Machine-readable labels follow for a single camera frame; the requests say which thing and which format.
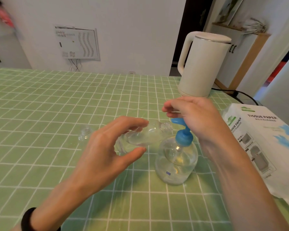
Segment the person's left hand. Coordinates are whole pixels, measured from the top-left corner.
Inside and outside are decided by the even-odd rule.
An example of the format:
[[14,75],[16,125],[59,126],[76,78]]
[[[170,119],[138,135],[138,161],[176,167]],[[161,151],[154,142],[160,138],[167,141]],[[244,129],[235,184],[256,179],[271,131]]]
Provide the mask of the person's left hand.
[[131,163],[143,155],[146,148],[137,147],[130,153],[119,156],[115,152],[114,145],[123,133],[136,130],[138,127],[146,127],[148,123],[142,118],[121,116],[92,134],[70,177],[85,197],[109,185]]

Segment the tissue paper package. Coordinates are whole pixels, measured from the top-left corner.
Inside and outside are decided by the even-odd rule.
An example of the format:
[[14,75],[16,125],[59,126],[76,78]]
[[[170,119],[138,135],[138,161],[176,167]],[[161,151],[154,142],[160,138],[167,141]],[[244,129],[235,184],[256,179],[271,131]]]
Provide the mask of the tissue paper package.
[[270,193],[289,204],[289,126],[264,106],[231,104],[223,119]]

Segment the white kettle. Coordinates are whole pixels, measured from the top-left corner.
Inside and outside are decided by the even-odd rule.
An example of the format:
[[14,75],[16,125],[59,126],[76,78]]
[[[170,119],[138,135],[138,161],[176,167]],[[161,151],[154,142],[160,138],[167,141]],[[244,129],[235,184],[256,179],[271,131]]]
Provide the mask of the white kettle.
[[[189,46],[192,47],[184,67]],[[181,51],[178,86],[182,96],[207,97],[231,45],[231,38],[207,32],[191,32]]]

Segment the blue bottle cap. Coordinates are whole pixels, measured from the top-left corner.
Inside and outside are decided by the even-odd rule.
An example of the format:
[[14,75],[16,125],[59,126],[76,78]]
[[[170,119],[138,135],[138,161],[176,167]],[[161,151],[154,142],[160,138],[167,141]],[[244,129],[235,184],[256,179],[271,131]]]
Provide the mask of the blue bottle cap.
[[183,118],[173,118],[171,119],[172,123],[179,124],[185,126],[184,130],[179,130],[176,134],[176,141],[178,144],[182,145],[183,147],[188,147],[193,142],[193,135],[190,132],[190,129],[185,124]]

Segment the white cabinet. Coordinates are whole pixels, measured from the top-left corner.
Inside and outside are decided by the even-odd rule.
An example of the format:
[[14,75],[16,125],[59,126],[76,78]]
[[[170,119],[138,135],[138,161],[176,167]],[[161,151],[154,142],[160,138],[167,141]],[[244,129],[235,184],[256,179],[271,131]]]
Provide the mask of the white cabinet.
[[0,21],[0,68],[3,67],[31,69],[14,30]]
[[226,54],[215,83],[222,89],[234,90],[242,81],[269,35],[242,35],[240,30],[220,24],[213,24],[211,33],[231,38],[231,48]]

